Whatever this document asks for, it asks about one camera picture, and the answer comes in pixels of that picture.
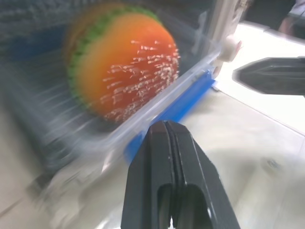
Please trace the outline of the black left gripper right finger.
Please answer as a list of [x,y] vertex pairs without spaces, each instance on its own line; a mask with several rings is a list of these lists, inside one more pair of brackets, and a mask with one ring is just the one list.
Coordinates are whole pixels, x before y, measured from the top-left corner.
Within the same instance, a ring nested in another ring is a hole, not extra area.
[[176,200],[173,226],[176,229],[238,229],[233,207],[219,173],[182,124],[166,122],[176,166]]

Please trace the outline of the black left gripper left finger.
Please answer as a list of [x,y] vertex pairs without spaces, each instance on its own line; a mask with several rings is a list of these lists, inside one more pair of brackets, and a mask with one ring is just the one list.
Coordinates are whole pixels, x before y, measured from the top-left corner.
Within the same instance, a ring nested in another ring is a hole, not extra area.
[[172,120],[151,125],[128,169],[122,229],[178,227]]

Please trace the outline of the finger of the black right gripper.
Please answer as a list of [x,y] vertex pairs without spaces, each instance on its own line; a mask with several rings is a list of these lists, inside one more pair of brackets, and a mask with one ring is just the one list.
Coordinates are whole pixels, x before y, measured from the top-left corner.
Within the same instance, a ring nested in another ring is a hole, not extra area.
[[242,86],[269,95],[305,95],[304,68],[282,70],[238,71],[234,81]]
[[291,73],[305,71],[304,57],[270,57],[250,62],[235,71],[246,73]]

